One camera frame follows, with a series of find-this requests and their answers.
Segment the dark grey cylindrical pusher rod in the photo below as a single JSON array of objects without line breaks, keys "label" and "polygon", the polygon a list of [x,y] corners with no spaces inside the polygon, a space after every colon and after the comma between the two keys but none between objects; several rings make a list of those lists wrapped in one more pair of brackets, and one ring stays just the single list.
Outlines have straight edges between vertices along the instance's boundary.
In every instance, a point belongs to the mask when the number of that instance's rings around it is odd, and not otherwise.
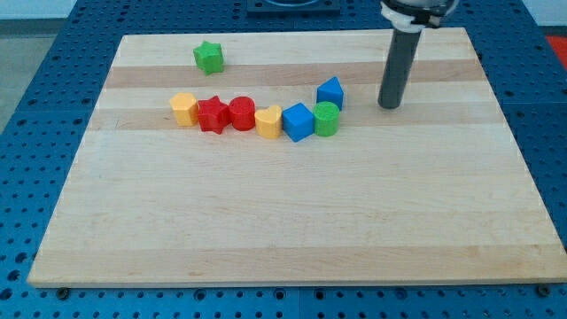
[{"label": "dark grey cylindrical pusher rod", "polygon": [[393,30],[377,100],[382,108],[395,109],[400,106],[420,37],[420,32]]}]

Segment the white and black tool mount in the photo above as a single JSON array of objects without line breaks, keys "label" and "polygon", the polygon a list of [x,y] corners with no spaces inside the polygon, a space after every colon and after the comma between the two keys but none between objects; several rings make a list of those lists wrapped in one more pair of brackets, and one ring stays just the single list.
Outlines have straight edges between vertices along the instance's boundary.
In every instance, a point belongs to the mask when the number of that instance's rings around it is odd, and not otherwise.
[{"label": "white and black tool mount", "polygon": [[439,28],[455,11],[459,0],[381,0],[381,14],[405,33]]}]

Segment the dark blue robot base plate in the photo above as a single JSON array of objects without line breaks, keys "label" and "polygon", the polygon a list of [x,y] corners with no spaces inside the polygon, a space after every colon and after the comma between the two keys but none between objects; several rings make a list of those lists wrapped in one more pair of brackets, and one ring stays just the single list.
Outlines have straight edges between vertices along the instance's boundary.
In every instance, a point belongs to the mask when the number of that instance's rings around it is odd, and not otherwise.
[{"label": "dark blue robot base plate", "polygon": [[341,0],[245,0],[248,16],[340,13]]}]

